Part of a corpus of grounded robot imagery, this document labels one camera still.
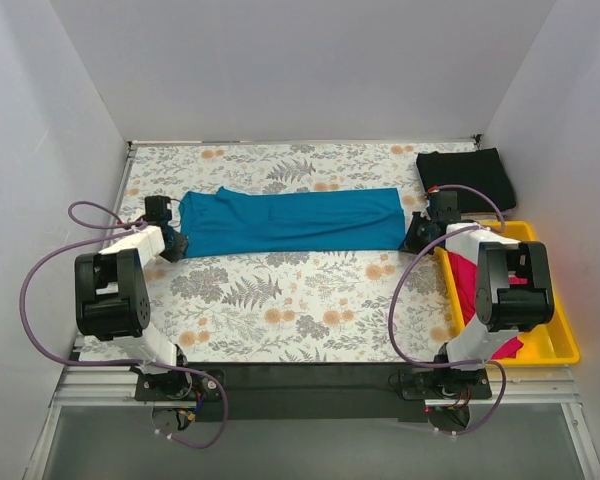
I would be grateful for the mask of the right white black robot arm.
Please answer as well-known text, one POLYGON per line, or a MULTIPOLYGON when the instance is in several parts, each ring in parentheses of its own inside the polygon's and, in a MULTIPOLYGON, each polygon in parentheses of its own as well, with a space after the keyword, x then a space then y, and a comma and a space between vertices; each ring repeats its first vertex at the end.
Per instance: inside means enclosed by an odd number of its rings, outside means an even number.
POLYGON ((440 247, 475 266, 475 313, 433 361, 410 360, 408 368, 398 373, 397 388, 407 400, 469 399, 473 390, 489 395, 486 367, 493 355, 509 340, 554 316, 545 245, 508 238, 503 225, 488 227, 463 219, 460 189, 454 184, 429 189, 428 205, 413 214, 402 249, 421 260, 440 247))

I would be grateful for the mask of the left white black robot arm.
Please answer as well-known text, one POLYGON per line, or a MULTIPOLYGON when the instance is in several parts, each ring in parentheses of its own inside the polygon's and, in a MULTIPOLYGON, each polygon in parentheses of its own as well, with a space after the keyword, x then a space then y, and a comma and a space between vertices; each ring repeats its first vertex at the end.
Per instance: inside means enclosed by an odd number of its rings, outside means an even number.
POLYGON ((97 253, 75 259, 76 321, 80 333, 120 348, 139 362, 143 373, 160 374, 158 387, 173 400, 185 398, 193 386, 183 369, 180 347, 151 320, 144 269, 157 259, 182 260, 187 237, 172 225, 172 200, 149 196, 140 225, 97 253))

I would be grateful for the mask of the teal blue t shirt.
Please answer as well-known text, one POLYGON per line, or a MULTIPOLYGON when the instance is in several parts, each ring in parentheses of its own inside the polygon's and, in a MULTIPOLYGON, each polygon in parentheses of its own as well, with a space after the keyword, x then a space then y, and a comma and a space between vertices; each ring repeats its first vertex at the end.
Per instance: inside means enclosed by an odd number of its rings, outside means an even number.
POLYGON ((406 219, 393 188, 249 195, 190 191, 179 205, 188 258, 396 250, 406 219))

